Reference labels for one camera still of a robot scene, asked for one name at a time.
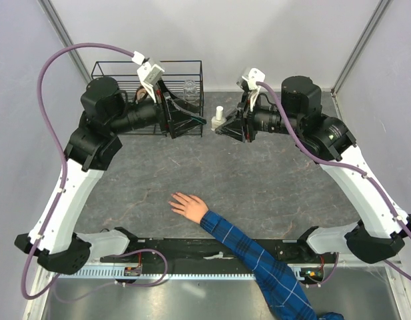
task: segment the blue plaid shirt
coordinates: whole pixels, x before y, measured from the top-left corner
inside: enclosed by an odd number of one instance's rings
[[[276,261],[258,243],[212,211],[208,211],[202,218],[201,227],[232,250],[254,272],[268,306],[281,320],[318,319],[296,276],[286,263]],[[344,318],[337,313],[327,313],[319,319]]]

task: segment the reflective metal surface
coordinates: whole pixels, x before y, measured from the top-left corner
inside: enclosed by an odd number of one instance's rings
[[[385,269],[367,270],[340,267],[322,288],[306,289],[316,312],[338,312],[346,320],[399,320]],[[64,299],[73,299],[106,282],[109,280],[61,279],[57,292]],[[52,320],[274,319],[252,280],[169,280],[151,288],[112,285],[71,304],[61,304],[51,296],[47,305]]]

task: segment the metal corner post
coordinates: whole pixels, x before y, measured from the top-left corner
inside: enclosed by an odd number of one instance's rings
[[[340,91],[347,76],[349,76],[351,70],[353,69],[353,66],[356,64],[360,54],[363,52],[377,24],[380,22],[381,18],[383,17],[391,2],[392,0],[380,0],[378,2],[377,7],[372,13],[370,20],[366,24],[365,29],[360,35],[358,42],[355,44],[352,53],[350,54],[346,64],[344,65],[340,75],[338,76],[338,79],[336,80],[336,83],[334,84],[331,90],[333,96],[336,96],[337,93]]]
[[[60,38],[60,41],[65,47],[68,47],[73,44],[69,34],[60,19],[60,16],[56,12],[51,0],[38,0],[39,4],[44,10],[44,13],[48,17],[51,25],[53,26],[54,30],[56,31],[57,35]],[[77,50],[72,50],[69,52],[69,56],[71,57],[75,67],[78,69],[81,77],[84,79],[85,83],[89,83],[91,81],[91,76],[85,67],[81,56],[78,54]]]

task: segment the human hand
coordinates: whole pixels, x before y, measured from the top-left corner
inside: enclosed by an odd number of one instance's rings
[[[179,203],[169,201],[169,204],[173,206],[171,210],[180,215],[184,215],[193,222],[200,223],[208,211],[205,202],[196,195],[184,195],[181,192],[176,192],[173,193],[172,196]]]

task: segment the robotic arm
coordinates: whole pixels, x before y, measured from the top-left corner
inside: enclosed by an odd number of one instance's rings
[[[73,232],[90,192],[122,147],[118,134],[159,124],[163,133],[175,139],[206,124],[197,106],[168,90],[161,79],[164,69],[160,65],[139,53],[133,61],[141,65],[137,70],[141,86],[132,101],[111,77],[97,78],[87,85],[81,97],[84,111],[79,126],[65,148],[66,187],[60,190],[60,175],[37,224],[15,240],[23,252],[31,250],[56,194],[61,193],[35,252],[38,264],[48,271],[74,274],[90,260],[124,253],[136,239],[121,227],[106,233]]]
[[[263,80],[264,74],[258,69],[244,72],[237,82],[244,90],[241,102],[226,122],[215,129],[217,134],[253,142],[259,131],[288,134],[286,126],[290,125],[312,155],[360,168],[381,186],[347,126],[338,118],[322,114],[320,87],[301,76],[289,77],[282,82],[281,101],[289,120],[286,124],[275,105],[262,104],[263,94],[259,93],[256,82]],[[399,214],[395,219],[377,190],[361,174],[343,167],[320,166],[349,198],[360,221],[341,227],[312,227],[300,239],[306,241],[313,253],[351,252],[367,263],[395,256],[403,248],[403,238],[407,236],[399,221],[411,231],[411,215],[389,197]]]

